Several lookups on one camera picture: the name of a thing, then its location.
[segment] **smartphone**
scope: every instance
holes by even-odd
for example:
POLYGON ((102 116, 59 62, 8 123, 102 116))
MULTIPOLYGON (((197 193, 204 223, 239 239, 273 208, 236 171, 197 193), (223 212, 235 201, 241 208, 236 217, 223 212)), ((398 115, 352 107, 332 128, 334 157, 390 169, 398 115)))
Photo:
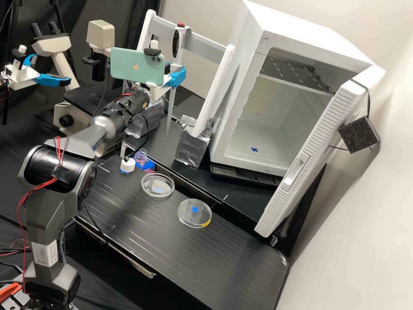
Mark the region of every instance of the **smartphone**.
POLYGON ((141 51, 128 50, 119 47, 111 49, 111 76, 121 80, 163 84, 164 58, 145 55, 141 51))

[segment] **black table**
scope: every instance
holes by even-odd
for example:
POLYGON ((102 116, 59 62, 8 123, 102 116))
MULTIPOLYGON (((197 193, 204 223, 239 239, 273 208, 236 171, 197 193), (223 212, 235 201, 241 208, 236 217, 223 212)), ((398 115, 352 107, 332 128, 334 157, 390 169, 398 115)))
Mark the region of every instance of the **black table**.
MULTIPOLYGON (((99 165, 86 202, 120 251, 212 309, 274 308, 288 267, 280 252, 216 213, 207 227, 187 227, 179 221, 177 208, 193 196, 176 186, 169 198, 154 200, 140 187, 145 172, 121 174, 120 161, 115 155, 99 165)), ((94 227, 85 211, 77 221, 94 227)))

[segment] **white label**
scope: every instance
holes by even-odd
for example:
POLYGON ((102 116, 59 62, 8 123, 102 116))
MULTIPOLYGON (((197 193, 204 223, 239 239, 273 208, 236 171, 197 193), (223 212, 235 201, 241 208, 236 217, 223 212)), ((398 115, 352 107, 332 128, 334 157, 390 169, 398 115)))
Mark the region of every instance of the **white label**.
POLYGON ((58 260, 57 241, 54 240, 49 245, 40 243, 31 243, 31 251, 33 253, 34 262, 38 265, 51 267, 58 260))

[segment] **open door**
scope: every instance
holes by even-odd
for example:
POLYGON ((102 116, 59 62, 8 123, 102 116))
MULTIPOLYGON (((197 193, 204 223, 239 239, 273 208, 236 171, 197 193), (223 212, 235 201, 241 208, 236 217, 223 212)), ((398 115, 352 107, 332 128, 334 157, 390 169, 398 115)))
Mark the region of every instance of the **open door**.
MULTIPOLYGON (((353 79, 371 91, 384 74, 384 69, 372 65, 353 79)), ((268 237, 293 211, 333 152, 329 146, 340 142, 338 128, 353 120, 353 111, 365 95, 366 90, 352 81, 341 85, 267 204, 255 227, 257 233, 268 237)))

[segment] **petri dish lid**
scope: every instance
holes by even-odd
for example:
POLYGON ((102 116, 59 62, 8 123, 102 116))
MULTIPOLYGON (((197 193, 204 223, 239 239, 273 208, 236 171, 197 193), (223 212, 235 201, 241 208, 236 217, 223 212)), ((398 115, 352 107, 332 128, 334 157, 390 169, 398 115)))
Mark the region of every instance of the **petri dish lid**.
POLYGON ((141 180, 141 186, 153 198, 169 197, 175 190, 172 178, 160 172, 146 174, 141 180))
POLYGON ((211 208, 198 199, 186 199, 178 207, 179 220, 193 228, 208 226, 211 222, 211 208))

